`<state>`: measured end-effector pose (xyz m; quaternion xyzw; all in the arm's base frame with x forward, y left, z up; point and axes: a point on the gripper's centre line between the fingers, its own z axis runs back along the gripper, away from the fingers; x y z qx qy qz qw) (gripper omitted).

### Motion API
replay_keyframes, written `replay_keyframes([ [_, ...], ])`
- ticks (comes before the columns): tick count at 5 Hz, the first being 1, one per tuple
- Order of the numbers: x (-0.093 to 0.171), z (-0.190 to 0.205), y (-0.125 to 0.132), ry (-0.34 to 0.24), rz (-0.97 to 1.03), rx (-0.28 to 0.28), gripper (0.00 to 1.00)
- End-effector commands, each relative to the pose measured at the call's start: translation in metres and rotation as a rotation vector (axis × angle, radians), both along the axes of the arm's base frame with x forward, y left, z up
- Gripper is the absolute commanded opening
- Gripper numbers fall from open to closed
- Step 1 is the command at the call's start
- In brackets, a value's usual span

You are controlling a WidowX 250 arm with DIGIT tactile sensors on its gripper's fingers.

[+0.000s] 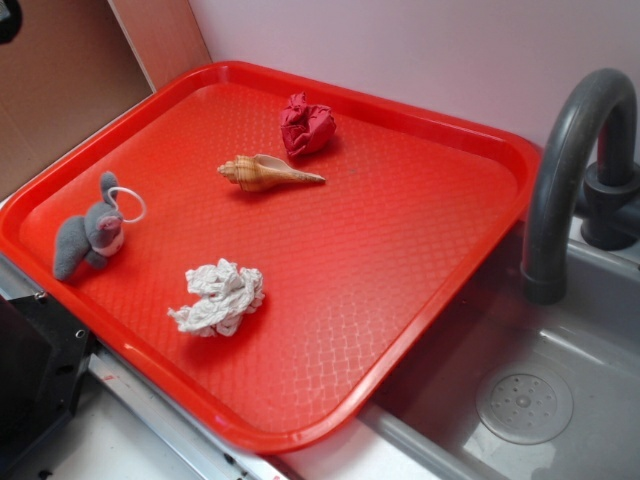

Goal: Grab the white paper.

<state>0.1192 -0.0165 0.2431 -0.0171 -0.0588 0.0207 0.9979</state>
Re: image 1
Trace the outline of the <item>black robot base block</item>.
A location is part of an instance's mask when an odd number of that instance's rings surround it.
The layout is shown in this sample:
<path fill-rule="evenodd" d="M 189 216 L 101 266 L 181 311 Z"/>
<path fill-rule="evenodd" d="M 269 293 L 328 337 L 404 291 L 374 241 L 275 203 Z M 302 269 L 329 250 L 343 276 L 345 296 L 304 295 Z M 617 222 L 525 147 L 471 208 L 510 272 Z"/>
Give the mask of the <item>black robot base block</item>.
<path fill-rule="evenodd" d="M 51 296 L 1 299 L 1 468 L 73 417 L 94 336 Z"/>

